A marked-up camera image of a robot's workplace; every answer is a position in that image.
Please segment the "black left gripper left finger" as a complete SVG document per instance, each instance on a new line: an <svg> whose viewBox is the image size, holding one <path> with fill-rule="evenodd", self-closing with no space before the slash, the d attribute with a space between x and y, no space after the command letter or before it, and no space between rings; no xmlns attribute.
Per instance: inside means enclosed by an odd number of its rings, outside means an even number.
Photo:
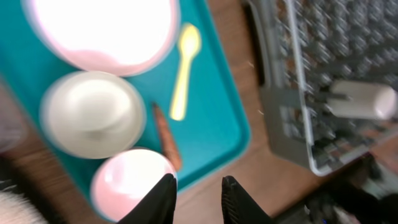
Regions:
<svg viewBox="0 0 398 224"><path fill-rule="evenodd" d="M172 224L177 201L177 180L165 174L118 224Z"/></svg>

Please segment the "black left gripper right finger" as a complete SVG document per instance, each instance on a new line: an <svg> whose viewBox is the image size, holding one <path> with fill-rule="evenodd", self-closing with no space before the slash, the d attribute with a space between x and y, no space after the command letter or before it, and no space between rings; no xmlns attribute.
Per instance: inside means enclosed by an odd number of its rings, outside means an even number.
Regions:
<svg viewBox="0 0 398 224"><path fill-rule="evenodd" d="M233 176L222 179L221 208L224 224L271 224L272 218Z"/></svg>

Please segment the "pink white bowl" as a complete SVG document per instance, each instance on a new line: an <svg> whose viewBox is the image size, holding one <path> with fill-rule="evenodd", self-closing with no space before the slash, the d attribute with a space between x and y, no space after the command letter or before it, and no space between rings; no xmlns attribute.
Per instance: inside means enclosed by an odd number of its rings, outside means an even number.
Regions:
<svg viewBox="0 0 398 224"><path fill-rule="evenodd" d="M177 175L172 163L162 154L133 148L105 160L90 185L95 210L110 222L124 218L165 175Z"/></svg>

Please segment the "cream white bowl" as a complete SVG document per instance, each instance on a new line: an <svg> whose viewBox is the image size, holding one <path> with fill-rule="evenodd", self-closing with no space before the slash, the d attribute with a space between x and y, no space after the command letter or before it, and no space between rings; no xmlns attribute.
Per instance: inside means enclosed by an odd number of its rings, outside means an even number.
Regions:
<svg viewBox="0 0 398 224"><path fill-rule="evenodd" d="M40 104L40 125L49 141L83 159L104 159L129 149L146 121L137 89L106 72L69 73L47 89Z"/></svg>

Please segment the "white rice pile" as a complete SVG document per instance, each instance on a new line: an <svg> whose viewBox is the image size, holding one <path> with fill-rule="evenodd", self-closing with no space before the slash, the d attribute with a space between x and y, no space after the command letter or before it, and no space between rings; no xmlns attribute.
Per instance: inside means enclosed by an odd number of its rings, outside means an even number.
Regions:
<svg viewBox="0 0 398 224"><path fill-rule="evenodd" d="M1 192L1 224L47 224L48 221L26 199Z"/></svg>

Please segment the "white plastic cup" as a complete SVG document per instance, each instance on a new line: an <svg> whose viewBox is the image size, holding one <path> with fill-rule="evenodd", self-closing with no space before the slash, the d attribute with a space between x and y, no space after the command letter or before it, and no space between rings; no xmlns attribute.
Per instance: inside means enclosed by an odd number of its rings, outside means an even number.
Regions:
<svg viewBox="0 0 398 224"><path fill-rule="evenodd" d="M389 85L340 80L330 91L348 97L327 100L331 113L340 118L387 120L397 111L397 93Z"/></svg>

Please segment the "white round plate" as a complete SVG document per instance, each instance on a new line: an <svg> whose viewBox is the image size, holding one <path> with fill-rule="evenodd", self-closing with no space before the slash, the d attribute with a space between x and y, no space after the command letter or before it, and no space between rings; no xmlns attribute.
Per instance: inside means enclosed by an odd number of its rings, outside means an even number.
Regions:
<svg viewBox="0 0 398 224"><path fill-rule="evenodd" d="M81 70L134 76L158 66L180 28L178 0L28 0L35 35Z"/></svg>

